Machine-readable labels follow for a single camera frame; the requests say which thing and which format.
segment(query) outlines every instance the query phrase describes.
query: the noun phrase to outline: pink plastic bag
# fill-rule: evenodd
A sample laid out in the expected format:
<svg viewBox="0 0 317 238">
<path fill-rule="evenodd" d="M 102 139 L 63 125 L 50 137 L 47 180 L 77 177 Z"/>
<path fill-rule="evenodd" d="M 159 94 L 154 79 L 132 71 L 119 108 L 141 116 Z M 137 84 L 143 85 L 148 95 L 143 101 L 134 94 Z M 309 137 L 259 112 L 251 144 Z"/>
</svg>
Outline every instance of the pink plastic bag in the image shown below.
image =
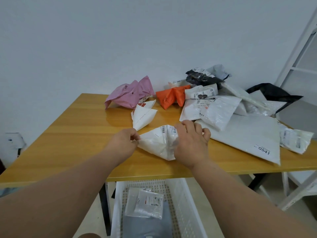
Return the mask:
<svg viewBox="0 0 317 238">
<path fill-rule="evenodd" d="M 113 101 L 126 108 L 135 108 L 140 99 L 155 95 L 151 81 L 148 76 L 145 76 L 138 82 L 134 80 L 131 84 L 122 84 L 117 87 L 106 99 L 106 109 Z"/>
</svg>

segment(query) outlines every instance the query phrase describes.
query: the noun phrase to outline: black table leg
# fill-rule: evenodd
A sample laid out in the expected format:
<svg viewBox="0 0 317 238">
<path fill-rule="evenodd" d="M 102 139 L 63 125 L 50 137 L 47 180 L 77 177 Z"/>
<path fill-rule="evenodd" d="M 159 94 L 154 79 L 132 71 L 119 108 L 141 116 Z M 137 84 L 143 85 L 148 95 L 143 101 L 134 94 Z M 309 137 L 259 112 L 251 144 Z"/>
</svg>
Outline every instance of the black table leg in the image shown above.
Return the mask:
<svg viewBox="0 0 317 238">
<path fill-rule="evenodd" d="M 101 209 L 103 214 L 103 219 L 105 221 L 106 233 L 107 236 L 111 234 L 111 218 L 110 218 L 110 205 L 108 199 L 108 186 L 103 184 L 101 190 L 99 191 Z"/>
<path fill-rule="evenodd" d="M 269 176 L 269 173 L 254 174 L 255 178 L 249 184 L 249 188 L 256 191 Z"/>
</svg>

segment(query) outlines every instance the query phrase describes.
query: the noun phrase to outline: hand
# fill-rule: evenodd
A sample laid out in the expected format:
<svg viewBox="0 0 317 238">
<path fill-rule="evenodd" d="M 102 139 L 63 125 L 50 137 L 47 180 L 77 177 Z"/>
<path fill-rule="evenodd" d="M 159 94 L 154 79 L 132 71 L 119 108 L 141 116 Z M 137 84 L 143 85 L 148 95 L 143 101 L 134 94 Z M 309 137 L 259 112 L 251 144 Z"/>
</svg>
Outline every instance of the hand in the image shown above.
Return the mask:
<svg viewBox="0 0 317 238">
<path fill-rule="evenodd" d="M 194 168 L 202 160 L 209 160 L 208 141 L 211 135 L 209 129 L 202 129 L 200 124 L 189 120 L 176 124 L 175 128 L 179 139 L 179 144 L 174 150 L 176 160 L 189 169 Z"/>
<path fill-rule="evenodd" d="M 103 152 L 106 156 L 116 159 L 119 165 L 133 154 L 140 139 L 134 128 L 123 129 L 112 136 Z"/>
</svg>

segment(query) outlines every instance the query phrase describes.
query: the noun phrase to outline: white plastic basket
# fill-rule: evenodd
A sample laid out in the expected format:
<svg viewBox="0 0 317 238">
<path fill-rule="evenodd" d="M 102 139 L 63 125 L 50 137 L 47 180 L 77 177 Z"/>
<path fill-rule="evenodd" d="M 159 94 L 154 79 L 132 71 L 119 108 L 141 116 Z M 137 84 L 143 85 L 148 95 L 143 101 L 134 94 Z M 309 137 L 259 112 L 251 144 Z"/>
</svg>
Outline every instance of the white plastic basket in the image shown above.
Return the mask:
<svg viewBox="0 0 317 238">
<path fill-rule="evenodd" d="M 129 187 L 148 187 L 153 192 L 164 194 L 164 201 L 168 201 L 170 207 L 173 237 L 207 237 L 186 180 L 180 178 L 117 182 L 111 238 L 122 237 L 123 207 L 126 205 Z"/>
</svg>

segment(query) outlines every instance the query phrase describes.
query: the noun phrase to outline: wooden table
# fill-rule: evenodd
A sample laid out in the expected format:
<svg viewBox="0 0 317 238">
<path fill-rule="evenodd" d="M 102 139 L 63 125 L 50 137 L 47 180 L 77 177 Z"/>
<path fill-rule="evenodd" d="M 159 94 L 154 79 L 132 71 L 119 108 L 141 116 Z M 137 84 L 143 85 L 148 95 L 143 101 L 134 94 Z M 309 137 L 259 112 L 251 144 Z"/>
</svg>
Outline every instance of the wooden table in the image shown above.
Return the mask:
<svg viewBox="0 0 317 238">
<path fill-rule="evenodd" d="M 117 107 L 105 111 L 106 97 L 81 94 L 0 176 L 0 187 L 25 186 L 66 170 L 101 151 L 114 133 L 132 127 L 132 110 Z M 174 125 L 182 110 L 176 104 L 164 110 L 159 102 L 153 108 L 158 112 L 140 134 L 161 125 Z M 235 175 L 317 169 L 317 142 L 313 140 L 303 155 L 281 148 L 281 166 L 212 139 L 209 154 L 221 168 Z M 191 176 L 176 160 L 166 161 L 137 148 L 107 181 Z"/>
</svg>

